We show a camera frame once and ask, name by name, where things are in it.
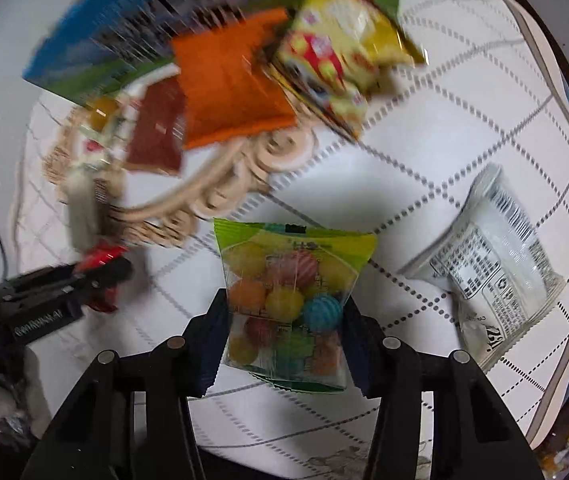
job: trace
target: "white wrapper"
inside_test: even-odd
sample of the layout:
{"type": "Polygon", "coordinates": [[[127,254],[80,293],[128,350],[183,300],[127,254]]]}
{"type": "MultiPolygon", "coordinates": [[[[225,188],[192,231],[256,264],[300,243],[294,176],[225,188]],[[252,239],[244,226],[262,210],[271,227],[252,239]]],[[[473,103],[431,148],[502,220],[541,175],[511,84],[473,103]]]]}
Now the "white wrapper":
{"type": "Polygon", "coordinates": [[[456,295],[466,347],[485,371],[549,313],[565,284],[495,164],[476,177],[449,231],[401,274],[456,295]]]}

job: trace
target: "dark red packet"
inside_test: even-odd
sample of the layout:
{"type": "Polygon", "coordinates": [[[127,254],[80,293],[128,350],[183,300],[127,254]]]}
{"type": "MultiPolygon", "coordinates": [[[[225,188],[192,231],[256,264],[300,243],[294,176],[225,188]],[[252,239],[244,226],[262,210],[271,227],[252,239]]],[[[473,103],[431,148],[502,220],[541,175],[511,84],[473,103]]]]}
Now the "dark red packet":
{"type": "Polygon", "coordinates": [[[184,101],[174,76],[149,86],[127,147],[125,169],[178,174],[182,163],[184,101]]]}

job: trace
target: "table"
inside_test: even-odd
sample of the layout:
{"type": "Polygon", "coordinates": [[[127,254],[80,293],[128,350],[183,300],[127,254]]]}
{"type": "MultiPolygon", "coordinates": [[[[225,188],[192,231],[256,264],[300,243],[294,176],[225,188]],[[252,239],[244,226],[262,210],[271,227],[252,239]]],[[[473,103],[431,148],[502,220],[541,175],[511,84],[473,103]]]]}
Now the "table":
{"type": "MultiPolygon", "coordinates": [[[[360,310],[388,335],[445,355],[461,346],[452,298],[396,272],[445,232],[487,161],[501,164],[567,279],[551,313],[488,373],[535,446],[569,381],[569,103],[561,74],[533,19],[510,0],[401,0],[400,20],[430,64],[393,70],[394,95],[374,99],[362,142],[315,128],[315,154],[302,168],[273,174],[270,192],[248,193],[226,216],[375,232],[378,249],[354,290],[360,310]]],[[[25,133],[16,225],[23,272],[75,259],[64,206],[42,176],[42,158],[70,111],[45,92],[25,133]]],[[[184,179],[216,149],[190,152],[184,179]]],[[[132,177],[124,201],[140,203],[179,183],[132,177]]],[[[183,248],[151,245],[136,257],[151,278],[128,286],[117,314],[89,312],[33,345],[53,412],[99,351],[148,351],[181,333],[224,286],[206,219],[183,248]]],[[[144,397],[136,402],[142,410],[144,397]]],[[[359,478],[378,402],[353,387],[335,396],[287,393],[221,367],[207,397],[190,409],[198,444],[230,460],[287,478],[359,478]]],[[[429,475],[432,434],[426,393],[419,478],[429,475]]]]}

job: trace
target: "yellow snack bag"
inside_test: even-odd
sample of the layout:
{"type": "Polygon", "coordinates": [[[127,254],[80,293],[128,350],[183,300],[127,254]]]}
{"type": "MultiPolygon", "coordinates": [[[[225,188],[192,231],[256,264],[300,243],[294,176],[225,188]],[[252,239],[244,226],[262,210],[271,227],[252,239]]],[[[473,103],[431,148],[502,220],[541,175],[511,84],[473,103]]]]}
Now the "yellow snack bag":
{"type": "Polygon", "coordinates": [[[357,138],[367,113],[365,95],[381,67],[422,62],[417,47],[373,0],[305,0],[276,52],[280,76],[274,75],[322,108],[332,126],[357,138]]]}

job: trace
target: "silver screw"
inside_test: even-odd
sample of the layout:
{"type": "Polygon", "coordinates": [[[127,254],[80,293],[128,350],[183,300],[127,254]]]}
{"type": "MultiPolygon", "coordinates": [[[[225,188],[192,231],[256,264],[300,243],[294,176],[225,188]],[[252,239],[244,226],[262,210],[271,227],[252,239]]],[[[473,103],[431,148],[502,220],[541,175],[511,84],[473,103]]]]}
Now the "silver screw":
{"type": "Polygon", "coordinates": [[[385,339],[383,339],[383,346],[389,350],[397,350],[401,347],[401,340],[397,337],[385,337],[385,339]]]}
{"type": "Polygon", "coordinates": [[[116,354],[111,350],[104,350],[103,352],[100,352],[98,354],[98,362],[101,365],[106,365],[109,364],[111,361],[113,361],[115,357],[116,354]]]}
{"type": "Polygon", "coordinates": [[[469,360],[471,359],[469,357],[469,354],[467,352],[465,352],[464,350],[456,350],[453,353],[453,358],[458,361],[460,364],[467,364],[469,362],[469,360]]]}
{"type": "Polygon", "coordinates": [[[184,341],[184,338],[179,335],[170,337],[167,340],[167,346],[172,350],[178,350],[179,348],[182,348],[184,346],[184,343],[186,343],[186,341],[184,341]]]}

